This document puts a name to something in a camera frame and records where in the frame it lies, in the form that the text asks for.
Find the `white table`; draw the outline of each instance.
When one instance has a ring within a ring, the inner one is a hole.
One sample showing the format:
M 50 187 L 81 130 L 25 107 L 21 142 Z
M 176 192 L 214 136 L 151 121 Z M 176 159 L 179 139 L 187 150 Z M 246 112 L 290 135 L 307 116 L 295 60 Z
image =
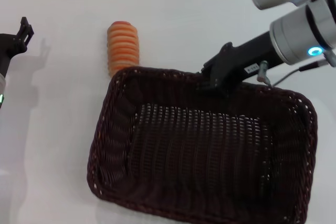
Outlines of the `white table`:
M 261 12 L 251 0 L 0 3 L 0 33 L 17 33 L 22 16 L 35 31 L 28 51 L 12 60 L 0 110 L 1 224 L 174 223 L 100 201 L 87 186 L 89 148 L 110 80 L 107 28 L 127 20 L 138 29 L 143 66 L 196 72 L 226 42 L 244 43 L 294 8 Z M 277 67 L 269 77 L 278 80 L 293 68 Z M 281 85 L 306 95 L 319 116 L 307 224 L 334 223 L 335 77 L 325 67 Z

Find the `metal cylinder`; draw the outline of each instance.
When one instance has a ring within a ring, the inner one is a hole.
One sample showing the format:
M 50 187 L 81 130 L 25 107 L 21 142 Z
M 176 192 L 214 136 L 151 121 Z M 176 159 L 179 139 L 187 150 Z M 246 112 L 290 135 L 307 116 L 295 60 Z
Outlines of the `metal cylinder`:
M 311 48 L 321 48 L 310 28 L 306 7 L 296 9 L 292 13 L 271 24 L 270 36 L 279 57 L 292 65 L 312 57 Z

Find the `cable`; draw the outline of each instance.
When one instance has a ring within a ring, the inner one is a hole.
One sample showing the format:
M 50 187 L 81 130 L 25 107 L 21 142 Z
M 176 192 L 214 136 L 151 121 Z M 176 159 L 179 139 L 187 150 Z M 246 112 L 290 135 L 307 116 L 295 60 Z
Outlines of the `cable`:
M 322 67 L 322 66 L 326 66 L 328 65 L 329 63 L 327 62 L 326 59 L 323 59 L 323 60 L 318 60 L 318 61 L 314 61 L 313 63 L 310 63 L 310 64 L 307 64 L 307 65 L 304 65 L 298 69 L 295 69 L 293 70 L 292 72 L 288 73 L 287 75 L 285 75 L 284 77 L 282 77 L 280 80 L 278 80 L 276 83 L 274 83 L 272 85 L 272 87 L 275 87 L 277 86 L 278 84 L 280 84 L 281 82 L 283 82 L 284 80 L 286 80 L 288 77 L 290 77 L 292 74 L 296 73 L 296 72 L 303 72 L 303 71 L 307 71 L 307 70 L 310 70 L 310 69 L 314 69 L 314 68 L 319 68 L 319 67 Z
M 296 72 L 298 72 L 298 71 L 299 71 L 299 69 L 296 69 L 296 70 L 294 70 L 294 71 L 292 71 L 292 72 L 286 74 L 284 77 L 282 77 L 282 78 L 281 78 L 280 80 L 278 80 L 276 83 L 274 83 L 272 86 L 273 86 L 273 87 L 277 86 L 278 84 L 280 84 L 281 82 L 283 82 L 284 80 L 286 80 L 288 77 L 290 77 L 292 74 L 294 74 L 294 73 L 296 73 Z

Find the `brown wicker basket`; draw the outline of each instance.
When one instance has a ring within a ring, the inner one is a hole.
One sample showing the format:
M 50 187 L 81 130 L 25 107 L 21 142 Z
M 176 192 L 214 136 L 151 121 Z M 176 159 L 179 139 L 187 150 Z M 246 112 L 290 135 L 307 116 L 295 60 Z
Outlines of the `brown wicker basket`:
M 100 199 L 191 223 L 305 223 L 317 115 L 303 95 L 200 74 L 129 68 L 112 79 L 88 163 Z

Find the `blue indicator light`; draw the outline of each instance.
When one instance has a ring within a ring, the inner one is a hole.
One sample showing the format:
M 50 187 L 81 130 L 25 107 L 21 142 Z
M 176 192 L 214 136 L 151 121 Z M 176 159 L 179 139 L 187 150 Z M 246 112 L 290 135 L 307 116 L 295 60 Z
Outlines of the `blue indicator light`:
M 312 47 L 308 50 L 308 54 L 311 56 L 317 56 L 323 53 L 323 49 L 320 47 Z

